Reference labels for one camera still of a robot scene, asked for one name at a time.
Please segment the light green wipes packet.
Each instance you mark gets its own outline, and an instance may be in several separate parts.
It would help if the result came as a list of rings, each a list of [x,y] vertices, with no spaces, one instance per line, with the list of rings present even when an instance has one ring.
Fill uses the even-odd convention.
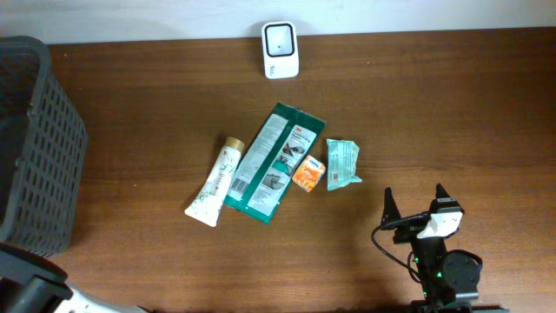
[[[328,191],[337,190],[351,183],[361,183],[356,175],[356,162],[360,148],[354,141],[328,139]]]

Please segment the orange tissue pack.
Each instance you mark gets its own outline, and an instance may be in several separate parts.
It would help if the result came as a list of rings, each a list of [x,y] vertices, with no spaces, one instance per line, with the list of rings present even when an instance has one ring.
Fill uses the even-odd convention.
[[[326,172],[326,166],[313,156],[306,156],[293,175],[293,182],[306,192],[312,191]]]

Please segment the green 3M gloves package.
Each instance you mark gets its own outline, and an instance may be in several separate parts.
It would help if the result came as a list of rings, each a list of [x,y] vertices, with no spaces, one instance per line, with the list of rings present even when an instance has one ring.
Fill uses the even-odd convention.
[[[326,122],[278,103],[240,161],[224,203],[268,224]]]

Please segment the white bamboo print tube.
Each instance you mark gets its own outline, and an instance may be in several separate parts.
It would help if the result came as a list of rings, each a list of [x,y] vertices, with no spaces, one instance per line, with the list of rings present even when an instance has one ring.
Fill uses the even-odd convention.
[[[244,142],[227,137],[205,184],[184,210],[186,216],[215,227],[244,149]]]

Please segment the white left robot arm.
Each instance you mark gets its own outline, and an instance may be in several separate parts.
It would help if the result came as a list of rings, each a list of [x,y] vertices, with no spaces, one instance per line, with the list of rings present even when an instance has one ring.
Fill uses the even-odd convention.
[[[67,282],[68,274],[26,250],[1,245],[2,312],[144,312],[88,295]]]

